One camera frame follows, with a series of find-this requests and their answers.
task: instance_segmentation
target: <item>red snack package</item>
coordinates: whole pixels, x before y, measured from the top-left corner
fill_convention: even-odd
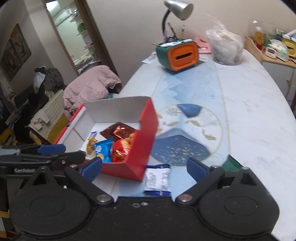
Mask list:
[[[112,138],[114,141],[119,139],[128,138],[131,133],[134,133],[135,129],[121,122],[117,122],[114,125],[109,126],[107,129],[100,132],[100,134],[106,139]]]
[[[134,135],[134,133],[131,133],[128,138],[117,140],[114,142],[111,154],[112,162],[124,161],[131,148],[131,142],[134,138]]]

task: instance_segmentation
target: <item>pink puffer jacket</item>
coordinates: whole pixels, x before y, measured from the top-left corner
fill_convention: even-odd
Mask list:
[[[73,80],[64,90],[63,105],[68,120],[85,102],[108,99],[107,88],[113,89],[121,83],[119,77],[108,66],[100,65],[87,70]]]

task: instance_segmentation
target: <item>bottle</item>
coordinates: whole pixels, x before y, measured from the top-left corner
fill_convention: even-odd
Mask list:
[[[264,44],[264,33],[260,27],[256,27],[255,30],[255,44],[258,49],[262,50]]]

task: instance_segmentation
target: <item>gold fish print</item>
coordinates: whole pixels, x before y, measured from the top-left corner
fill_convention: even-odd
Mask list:
[[[175,126],[175,125],[177,125],[179,122],[178,121],[172,121],[172,122],[170,122],[170,123],[166,123],[165,121],[163,121],[163,124],[165,125],[165,126]]]
[[[191,122],[195,126],[201,126],[197,120],[188,120],[185,123]]]
[[[217,139],[216,137],[214,137],[214,136],[212,136],[212,135],[210,135],[210,134],[206,134],[206,133],[205,133],[205,129],[202,129],[202,134],[203,134],[204,137],[205,137],[206,139],[208,139],[208,140],[216,140],[216,139]]]

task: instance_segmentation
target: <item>orange front panel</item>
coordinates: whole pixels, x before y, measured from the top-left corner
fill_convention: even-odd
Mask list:
[[[189,67],[198,62],[198,48],[195,42],[185,43],[168,51],[168,60],[173,70]]]

